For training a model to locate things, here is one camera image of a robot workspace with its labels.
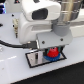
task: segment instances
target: white table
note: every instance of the white table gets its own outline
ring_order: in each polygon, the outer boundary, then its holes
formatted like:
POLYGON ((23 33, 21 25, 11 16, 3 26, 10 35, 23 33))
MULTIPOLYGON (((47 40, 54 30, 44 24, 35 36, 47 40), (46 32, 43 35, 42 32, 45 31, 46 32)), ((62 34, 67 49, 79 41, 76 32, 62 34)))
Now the white table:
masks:
MULTIPOLYGON (((0 15, 0 22, 3 23, 3 27, 0 28, 0 39, 11 44, 19 44, 13 31, 12 19, 15 17, 11 17, 11 14, 0 15)), ((28 66, 25 57, 28 49, 2 47, 3 51, 0 52, 0 84, 10 84, 84 61, 84 37, 74 38, 72 43, 64 48, 63 52, 67 57, 66 60, 36 68, 29 68, 28 66)))

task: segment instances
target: screw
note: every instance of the screw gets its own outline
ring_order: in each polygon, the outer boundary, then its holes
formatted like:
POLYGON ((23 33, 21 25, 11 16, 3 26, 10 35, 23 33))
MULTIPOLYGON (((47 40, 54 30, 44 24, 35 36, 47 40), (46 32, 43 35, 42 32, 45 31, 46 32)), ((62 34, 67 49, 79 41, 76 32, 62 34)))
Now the screw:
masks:
POLYGON ((3 47, 2 46, 0 46, 0 52, 2 52, 3 51, 3 47))
POLYGON ((42 41, 42 44, 45 44, 45 41, 42 41))
POLYGON ((3 26, 3 24, 0 23, 0 27, 2 27, 2 26, 3 26))
POLYGON ((63 38, 61 38, 60 40, 63 41, 63 38))
POLYGON ((14 17, 14 15, 12 14, 12 17, 14 17))

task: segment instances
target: red button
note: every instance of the red button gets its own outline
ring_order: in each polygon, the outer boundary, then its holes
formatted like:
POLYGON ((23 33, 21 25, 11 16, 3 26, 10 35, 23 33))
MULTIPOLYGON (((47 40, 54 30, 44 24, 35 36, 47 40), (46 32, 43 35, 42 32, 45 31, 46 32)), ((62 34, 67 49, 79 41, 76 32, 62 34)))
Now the red button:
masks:
POLYGON ((58 48, 50 49, 47 56, 49 57, 57 57, 59 54, 58 48))

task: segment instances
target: gray surface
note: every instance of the gray surface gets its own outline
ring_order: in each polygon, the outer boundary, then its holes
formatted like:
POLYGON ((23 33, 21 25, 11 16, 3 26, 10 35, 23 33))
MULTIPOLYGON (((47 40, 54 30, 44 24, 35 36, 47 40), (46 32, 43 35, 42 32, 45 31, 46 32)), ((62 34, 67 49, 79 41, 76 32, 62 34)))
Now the gray surface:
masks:
POLYGON ((37 34, 38 44, 40 49, 49 47, 57 47, 70 44, 73 37, 69 25, 53 26, 52 32, 37 34))
POLYGON ((66 36, 69 31, 70 31, 70 24, 66 24, 66 25, 53 25, 53 31, 55 32, 56 35, 58 36, 66 36))

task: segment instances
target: black cable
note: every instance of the black cable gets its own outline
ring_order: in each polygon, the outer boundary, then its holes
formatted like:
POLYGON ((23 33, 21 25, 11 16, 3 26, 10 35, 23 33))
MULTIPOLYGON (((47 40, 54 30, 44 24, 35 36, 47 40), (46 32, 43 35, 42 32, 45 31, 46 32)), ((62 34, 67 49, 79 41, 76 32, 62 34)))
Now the black cable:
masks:
POLYGON ((3 42, 3 41, 1 41, 1 40, 0 40, 0 44, 2 44, 2 45, 4 45, 4 46, 7 46, 7 47, 12 47, 12 48, 23 48, 22 45, 12 45, 12 44, 3 42))
POLYGON ((4 41, 0 40, 0 44, 7 46, 7 47, 12 47, 12 48, 31 48, 31 49, 37 49, 37 42, 36 41, 31 41, 30 43, 23 44, 23 45, 14 45, 14 44, 9 44, 4 41))

